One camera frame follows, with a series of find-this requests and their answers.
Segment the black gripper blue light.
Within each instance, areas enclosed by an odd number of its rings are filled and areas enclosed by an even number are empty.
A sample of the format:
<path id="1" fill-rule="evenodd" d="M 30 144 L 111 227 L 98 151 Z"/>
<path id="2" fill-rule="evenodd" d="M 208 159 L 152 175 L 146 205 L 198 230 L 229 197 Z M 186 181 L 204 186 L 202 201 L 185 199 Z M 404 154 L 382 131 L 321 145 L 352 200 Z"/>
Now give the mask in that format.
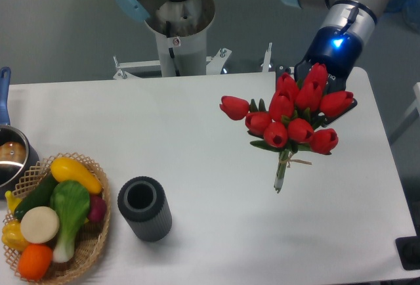
<path id="1" fill-rule="evenodd" d="M 294 67 L 296 81 L 305 80 L 310 69 L 315 65 L 323 64 L 328 72 L 327 87 L 324 92 L 334 93 L 344 91 L 347 79 L 363 49 L 361 40 L 355 35 L 344 33 L 334 27 L 324 27 L 318 30 L 303 59 Z M 285 78 L 291 77 L 290 67 L 277 65 L 275 69 L 276 85 Z M 339 115 L 325 117 L 322 126 L 328 126 L 358 105 L 354 99 L 352 103 Z"/>

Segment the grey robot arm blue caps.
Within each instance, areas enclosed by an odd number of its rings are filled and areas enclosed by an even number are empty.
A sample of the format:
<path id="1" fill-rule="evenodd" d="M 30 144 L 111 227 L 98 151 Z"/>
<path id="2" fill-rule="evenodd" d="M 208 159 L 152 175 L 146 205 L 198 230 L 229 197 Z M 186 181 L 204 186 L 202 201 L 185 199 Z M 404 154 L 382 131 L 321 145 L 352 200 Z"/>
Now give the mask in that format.
<path id="1" fill-rule="evenodd" d="M 303 59 L 295 79 L 324 64 L 327 94 L 343 91 L 355 62 L 390 0 L 282 0 L 289 6 L 323 7 L 328 14 Z M 207 30 L 215 17 L 213 0 L 115 0 L 132 20 L 145 22 L 156 37 L 164 77 L 197 76 L 207 65 Z"/>

